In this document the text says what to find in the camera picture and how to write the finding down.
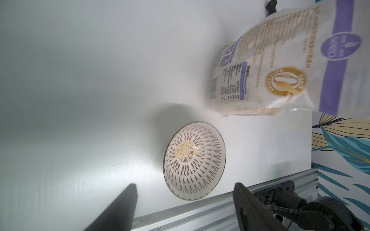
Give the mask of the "oats bag white purple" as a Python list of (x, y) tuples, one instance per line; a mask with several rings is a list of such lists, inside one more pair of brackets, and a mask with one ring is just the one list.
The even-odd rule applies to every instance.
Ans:
[(369, 1), (321, 1), (268, 16), (222, 48), (209, 105), (225, 116), (300, 109), (369, 119)]

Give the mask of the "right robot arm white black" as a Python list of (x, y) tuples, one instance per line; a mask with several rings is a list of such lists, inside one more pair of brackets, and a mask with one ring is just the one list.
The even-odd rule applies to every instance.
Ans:
[(295, 183), (286, 181), (254, 195), (265, 207), (303, 230), (364, 231), (364, 224), (339, 200), (321, 197), (307, 202), (295, 193)]

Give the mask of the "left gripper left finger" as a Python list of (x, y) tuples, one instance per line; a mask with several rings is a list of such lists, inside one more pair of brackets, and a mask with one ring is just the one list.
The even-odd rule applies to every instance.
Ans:
[(129, 184), (85, 231), (130, 231), (137, 199), (136, 185)]

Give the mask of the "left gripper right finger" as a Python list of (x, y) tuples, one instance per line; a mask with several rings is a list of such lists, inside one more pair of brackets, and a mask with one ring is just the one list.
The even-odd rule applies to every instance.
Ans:
[(233, 201), (241, 231), (287, 230), (243, 184), (235, 184)]

